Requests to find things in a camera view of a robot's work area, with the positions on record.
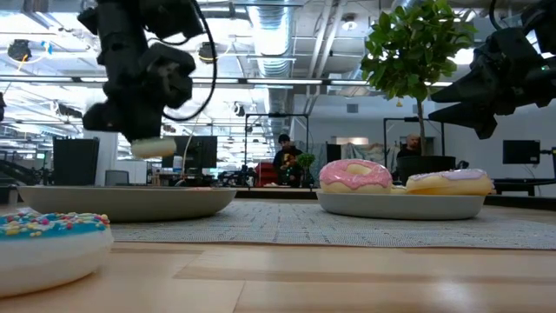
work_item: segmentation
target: computer monitor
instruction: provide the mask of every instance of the computer monitor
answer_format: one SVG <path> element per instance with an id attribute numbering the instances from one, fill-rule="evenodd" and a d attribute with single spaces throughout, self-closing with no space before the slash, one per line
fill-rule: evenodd
<path id="1" fill-rule="evenodd" d="M 175 156 L 183 156 L 185 147 L 188 144 L 189 136 L 173 136 L 175 140 Z M 216 154 L 218 148 L 217 136 L 193 136 L 189 143 L 186 155 L 186 168 L 213 169 L 216 167 Z M 174 163 L 174 156 L 162 158 L 162 167 L 171 168 Z"/>
<path id="2" fill-rule="evenodd" d="M 503 164 L 539 164 L 539 140 L 504 140 L 502 144 Z"/>

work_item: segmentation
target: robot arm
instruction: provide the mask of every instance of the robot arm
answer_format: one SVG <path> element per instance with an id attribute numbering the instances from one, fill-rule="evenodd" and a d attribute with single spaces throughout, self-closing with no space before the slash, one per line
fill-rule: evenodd
<path id="1" fill-rule="evenodd" d="M 103 86 L 108 99 L 85 113 L 86 130 L 121 132 L 132 149 L 144 139 L 160 138 L 164 107 L 178 109 L 191 98 L 189 74 L 195 70 L 195 60 L 166 44 L 149 47 L 145 30 L 160 41 L 178 33 L 189 39 L 203 33 L 197 14 L 202 13 L 195 0 L 97 0 L 95 8 L 79 15 L 78 20 L 100 38 L 102 51 L 97 62 L 108 76 Z M 206 21 L 202 21 L 212 43 Z M 174 152 L 161 149 L 147 155 Z"/>
<path id="2" fill-rule="evenodd" d="M 437 103 L 460 103 L 429 114 L 430 120 L 473 128 L 485 139 L 496 128 L 494 115 L 530 103 L 544 107 L 556 97 L 556 57 L 544 59 L 526 38 L 535 30 L 541 52 L 556 55 L 556 0 L 536 3 L 521 21 L 523 27 L 496 30 L 475 49 L 471 71 L 431 95 Z"/>

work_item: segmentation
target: white plate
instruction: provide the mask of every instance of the white plate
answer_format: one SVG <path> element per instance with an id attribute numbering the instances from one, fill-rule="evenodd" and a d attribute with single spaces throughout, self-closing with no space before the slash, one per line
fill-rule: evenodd
<path id="1" fill-rule="evenodd" d="M 479 214 L 483 196 L 365 195 L 317 192 L 321 207 L 345 216 L 458 220 Z"/>
<path id="2" fill-rule="evenodd" d="M 176 187 L 21 186 L 22 199 L 40 213 L 98 213 L 111 222 L 151 222 L 211 216 L 235 190 Z"/>

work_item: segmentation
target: wooden table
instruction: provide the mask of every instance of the wooden table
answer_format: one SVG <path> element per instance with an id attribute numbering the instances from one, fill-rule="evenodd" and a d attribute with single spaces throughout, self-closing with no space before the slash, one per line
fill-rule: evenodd
<path id="1" fill-rule="evenodd" d="M 556 225 L 554 212 L 485 210 Z M 556 251 L 115 243 L 94 275 L 0 312 L 548 313 L 555 269 Z"/>

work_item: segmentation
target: tree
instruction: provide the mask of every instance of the tree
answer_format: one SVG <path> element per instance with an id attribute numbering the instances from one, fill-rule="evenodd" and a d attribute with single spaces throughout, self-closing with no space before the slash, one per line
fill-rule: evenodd
<path id="1" fill-rule="evenodd" d="M 385 92 L 388 100 L 405 96 L 417 100 L 423 155 L 423 101 L 428 86 L 438 82 L 440 75 L 450 77 L 457 65 L 449 57 L 473 45 L 476 29 L 456 23 L 459 17 L 447 0 L 426 0 L 408 10 L 397 7 L 390 14 L 382 12 L 366 42 L 369 54 L 361 61 L 363 79 Z"/>

